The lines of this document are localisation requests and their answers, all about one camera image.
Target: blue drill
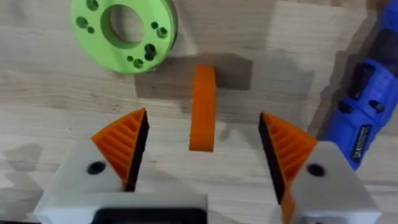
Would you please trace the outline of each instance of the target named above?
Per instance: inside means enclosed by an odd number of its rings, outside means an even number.
[[[382,13],[381,30],[367,59],[356,66],[347,95],[338,103],[323,140],[336,143],[357,170],[397,102],[398,0],[393,0]]]

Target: green 3d printed part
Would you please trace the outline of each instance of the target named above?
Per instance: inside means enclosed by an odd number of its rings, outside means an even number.
[[[144,24],[140,42],[125,42],[114,33],[111,8],[134,10]],[[177,33],[177,18],[169,0],[72,0],[75,35],[101,65],[116,72],[142,73],[165,60]]]

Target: orange 3d printed part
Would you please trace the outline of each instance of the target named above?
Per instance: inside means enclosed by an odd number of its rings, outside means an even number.
[[[216,125],[216,77],[209,65],[197,65],[193,84],[190,151],[213,152]]]
[[[120,176],[126,191],[135,191],[149,123],[145,108],[125,115],[91,139]]]
[[[284,223],[294,210],[290,186],[317,140],[292,124],[271,114],[260,115],[259,132]]]

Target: wooden table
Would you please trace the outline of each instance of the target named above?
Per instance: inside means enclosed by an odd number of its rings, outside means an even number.
[[[332,97],[373,40],[372,0],[175,0],[170,58],[134,77],[100,67],[71,32],[70,1],[0,1],[0,219],[29,213],[79,139],[146,107],[140,188],[209,195],[210,223],[280,223],[257,119],[276,114],[317,135]],[[216,65],[215,152],[188,151],[193,68]],[[398,218],[398,114],[358,175]]]

